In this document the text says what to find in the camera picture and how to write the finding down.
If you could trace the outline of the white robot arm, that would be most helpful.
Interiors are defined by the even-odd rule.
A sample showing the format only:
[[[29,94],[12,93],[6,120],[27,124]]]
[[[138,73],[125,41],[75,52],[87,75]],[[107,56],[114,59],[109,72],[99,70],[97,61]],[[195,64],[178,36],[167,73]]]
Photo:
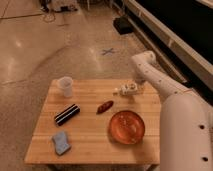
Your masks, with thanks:
[[[138,82],[161,95],[160,171],[213,171],[213,107],[192,89],[156,69],[153,51],[131,57]]]

